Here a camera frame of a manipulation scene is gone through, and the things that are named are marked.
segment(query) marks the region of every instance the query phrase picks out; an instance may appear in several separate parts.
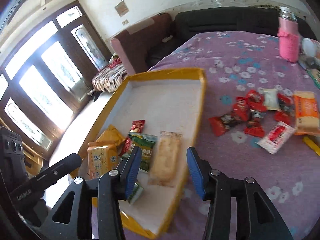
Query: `door glass panel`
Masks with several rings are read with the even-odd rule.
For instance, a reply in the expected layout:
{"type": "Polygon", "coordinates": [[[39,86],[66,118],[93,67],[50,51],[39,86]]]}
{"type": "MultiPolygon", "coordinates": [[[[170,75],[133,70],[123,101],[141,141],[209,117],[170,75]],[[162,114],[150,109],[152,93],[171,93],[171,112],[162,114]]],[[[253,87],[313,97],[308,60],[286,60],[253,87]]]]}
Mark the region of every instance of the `door glass panel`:
{"type": "Polygon", "coordinates": [[[61,28],[71,23],[75,19],[79,18],[82,15],[78,6],[74,6],[73,8],[65,11],[57,17],[57,21],[60,24],[61,28]]]}
{"type": "Polygon", "coordinates": [[[34,65],[23,75],[19,84],[60,129],[64,130],[68,126],[73,111],[51,89],[34,65]]]}
{"type": "Polygon", "coordinates": [[[5,90],[8,87],[8,82],[6,81],[5,77],[3,74],[0,76],[0,100],[5,92],[5,90]]]}
{"type": "Polygon", "coordinates": [[[5,71],[9,78],[12,79],[26,60],[57,31],[58,29],[54,25],[53,21],[50,21],[39,31],[33,34],[33,36],[23,44],[5,67],[5,71]]]}
{"type": "Polygon", "coordinates": [[[82,74],[60,43],[58,41],[54,43],[41,57],[64,88],[81,101],[89,88],[84,83],[82,74]]]}
{"type": "Polygon", "coordinates": [[[37,145],[42,146],[48,150],[52,141],[30,121],[30,119],[18,108],[16,103],[10,98],[5,112],[11,118],[11,120],[23,131],[31,140],[37,145]]]}
{"type": "Polygon", "coordinates": [[[71,33],[98,70],[102,69],[109,63],[106,61],[101,51],[94,43],[84,25],[80,25],[77,28],[73,29],[71,33]]]}

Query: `floral tablecloth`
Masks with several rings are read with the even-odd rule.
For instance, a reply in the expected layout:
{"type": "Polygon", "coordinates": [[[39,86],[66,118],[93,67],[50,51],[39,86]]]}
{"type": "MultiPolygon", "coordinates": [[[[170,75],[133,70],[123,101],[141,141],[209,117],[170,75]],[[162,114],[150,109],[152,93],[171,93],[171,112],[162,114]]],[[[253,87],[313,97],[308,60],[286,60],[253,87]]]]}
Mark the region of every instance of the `floral tablecloth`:
{"type": "MultiPolygon", "coordinates": [[[[302,239],[320,217],[320,157],[301,136],[292,136],[272,155],[243,133],[244,124],[216,137],[208,118],[231,110],[236,96],[250,89],[276,88],[287,96],[316,88],[299,66],[279,56],[278,38],[245,32],[211,32],[194,36],[151,70],[180,67],[206,70],[207,90],[196,150],[212,168],[228,177],[254,177],[283,217],[294,239],[302,239]]],[[[274,113],[262,120],[266,132],[276,124],[274,113]]],[[[191,180],[167,234],[160,239],[202,239],[209,203],[196,195],[191,180]]],[[[126,231],[127,239],[142,239],[126,231]]],[[[232,202],[230,239],[236,237],[236,203],[232,202]]]]}

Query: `white candy wrapper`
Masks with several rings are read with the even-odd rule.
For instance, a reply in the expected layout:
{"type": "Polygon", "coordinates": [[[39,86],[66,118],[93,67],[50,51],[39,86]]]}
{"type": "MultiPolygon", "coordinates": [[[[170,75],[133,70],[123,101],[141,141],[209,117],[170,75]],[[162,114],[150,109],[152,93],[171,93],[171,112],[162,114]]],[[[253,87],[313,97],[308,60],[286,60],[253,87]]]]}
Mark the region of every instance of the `white candy wrapper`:
{"type": "Polygon", "coordinates": [[[265,137],[257,142],[267,152],[275,154],[281,146],[293,135],[295,128],[284,122],[279,122],[265,137]]]}
{"type": "Polygon", "coordinates": [[[278,91],[276,89],[262,89],[261,93],[264,95],[263,105],[268,110],[280,111],[278,91]]]}

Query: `orange and cream package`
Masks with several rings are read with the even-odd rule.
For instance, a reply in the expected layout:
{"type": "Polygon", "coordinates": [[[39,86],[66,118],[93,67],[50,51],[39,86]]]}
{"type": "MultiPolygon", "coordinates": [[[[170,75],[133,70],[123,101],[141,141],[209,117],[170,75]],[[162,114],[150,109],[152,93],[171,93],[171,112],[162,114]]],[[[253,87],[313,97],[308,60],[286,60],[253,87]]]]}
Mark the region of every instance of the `orange and cream package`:
{"type": "Polygon", "coordinates": [[[161,132],[158,152],[149,171],[148,184],[175,186],[177,162],[180,156],[181,134],[161,132]]]}
{"type": "Polygon", "coordinates": [[[295,91],[293,94],[296,116],[296,135],[320,134],[320,119],[315,94],[295,91]]]}
{"type": "Polygon", "coordinates": [[[88,143],[88,163],[90,179],[100,178],[115,169],[119,163],[117,145],[113,141],[88,143]]]}
{"type": "Polygon", "coordinates": [[[125,137],[115,128],[112,124],[108,126],[108,128],[99,136],[96,142],[101,141],[112,141],[117,147],[122,144],[125,140],[125,137]]]}

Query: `green snack package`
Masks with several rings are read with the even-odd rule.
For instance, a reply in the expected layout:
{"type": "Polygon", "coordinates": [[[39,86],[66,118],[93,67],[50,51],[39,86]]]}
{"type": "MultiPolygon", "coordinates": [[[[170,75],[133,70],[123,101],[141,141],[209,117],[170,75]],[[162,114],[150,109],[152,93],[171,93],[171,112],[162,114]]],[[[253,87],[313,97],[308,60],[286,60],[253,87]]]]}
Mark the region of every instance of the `green snack package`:
{"type": "Polygon", "coordinates": [[[128,202],[130,205],[132,205],[141,195],[143,192],[143,187],[140,185],[138,181],[134,184],[133,192],[132,194],[128,197],[128,202]]]}
{"type": "Polygon", "coordinates": [[[152,149],[156,144],[157,137],[155,135],[129,132],[129,138],[131,139],[131,145],[128,152],[121,156],[122,159],[127,159],[130,156],[133,148],[139,146],[142,151],[142,160],[140,164],[140,170],[148,173],[150,169],[150,161],[152,155],[152,149]]]}

